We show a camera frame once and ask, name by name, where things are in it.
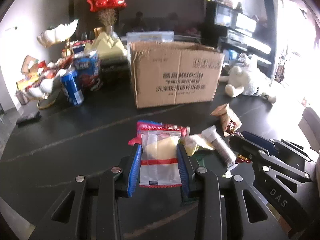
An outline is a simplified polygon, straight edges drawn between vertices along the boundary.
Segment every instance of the black table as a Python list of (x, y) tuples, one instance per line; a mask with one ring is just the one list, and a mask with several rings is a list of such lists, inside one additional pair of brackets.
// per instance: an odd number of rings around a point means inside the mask
[[(263, 98), (224, 93), (218, 86), (212, 102), (136, 109), (127, 82), (86, 93), (80, 107), (70, 106), (63, 95), (42, 119), (15, 127), (0, 161), (0, 196), (33, 225), (78, 175), (95, 176), (118, 165), (130, 154), (127, 144), (135, 137), (139, 119), (190, 126), (191, 134), (218, 121), (210, 113), (230, 103), (247, 130), (265, 138), (289, 139), (300, 145), (307, 141), (297, 123), (302, 110), (297, 101), (278, 95), (271, 105)], [(205, 159), (210, 169), (210, 157)], [(252, 167), (243, 163), (235, 170), (253, 180)], [(126, 239), (193, 239), (196, 204), (180, 206), (180, 189), (137, 188), (131, 199), (121, 199), (119, 208)], [(154, 228), (147, 225), (156, 222)]]

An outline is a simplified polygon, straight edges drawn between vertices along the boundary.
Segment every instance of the red candy wrapper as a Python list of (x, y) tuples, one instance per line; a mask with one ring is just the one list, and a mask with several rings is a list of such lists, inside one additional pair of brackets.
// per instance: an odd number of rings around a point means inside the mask
[(167, 130), (178, 130), (181, 131), (181, 136), (189, 136), (190, 135), (190, 127), (183, 127), (177, 126), (173, 124), (166, 124), (166, 123), (159, 123), (153, 121), (145, 121), (145, 120), (138, 120), (137, 122), (137, 136), (131, 139), (128, 142), (128, 145), (133, 146), (135, 143), (142, 144), (141, 141), (141, 130), (143, 129), (154, 129), (157, 130), (158, 128), (165, 128)]

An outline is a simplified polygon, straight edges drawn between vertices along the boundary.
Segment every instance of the cylindrical container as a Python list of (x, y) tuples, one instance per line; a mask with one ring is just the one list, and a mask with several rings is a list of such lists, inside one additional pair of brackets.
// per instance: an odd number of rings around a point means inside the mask
[(235, 164), (237, 158), (236, 155), (217, 133), (215, 125), (203, 130), (201, 135), (214, 146), (228, 169)]
[(61, 77), (64, 93), (68, 101), (73, 105), (80, 105), (84, 100), (77, 76), (77, 71), (73, 69), (67, 71), (67, 73)]
[(15, 96), (22, 105), (26, 105), (29, 102), (29, 98), (27, 98), (26, 95), (20, 90), (16, 92)]

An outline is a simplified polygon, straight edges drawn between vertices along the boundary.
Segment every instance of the candy wrapper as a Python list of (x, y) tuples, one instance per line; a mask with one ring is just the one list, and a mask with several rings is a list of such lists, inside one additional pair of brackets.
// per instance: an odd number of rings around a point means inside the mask
[(240, 119), (235, 112), (230, 108), (229, 104), (218, 106), (211, 115), (219, 116), (222, 125), (223, 135), (229, 136), (242, 125)]
[(181, 131), (181, 136), (188, 136), (190, 134), (190, 127), (182, 127), (173, 124), (166, 124), (166, 123), (159, 123), (153, 121), (145, 121), (145, 120), (138, 120), (137, 122), (137, 136), (131, 139), (128, 144), (133, 146), (135, 143), (141, 143), (141, 130), (142, 129), (157, 129), (157, 128), (165, 128), (168, 130), (179, 130)]
[(214, 147), (201, 134), (193, 134), (181, 138), (188, 156), (192, 156), (198, 150), (214, 150)]
[(142, 129), (141, 187), (180, 187), (177, 145), (180, 130)]
[(97, 51), (85, 54), (79, 52), (74, 55), (72, 63), (78, 71), (78, 79), (82, 88), (89, 88), (92, 91), (98, 90), (101, 85), (100, 79), (100, 60)]

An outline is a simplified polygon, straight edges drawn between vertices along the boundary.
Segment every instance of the blue soda can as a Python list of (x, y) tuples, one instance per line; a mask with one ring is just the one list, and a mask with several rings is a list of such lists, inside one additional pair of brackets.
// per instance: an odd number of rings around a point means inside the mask
[(63, 91), (67, 96), (68, 101), (74, 105), (80, 105), (84, 100), (77, 76), (77, 71), (73, 69), (61, 77)]

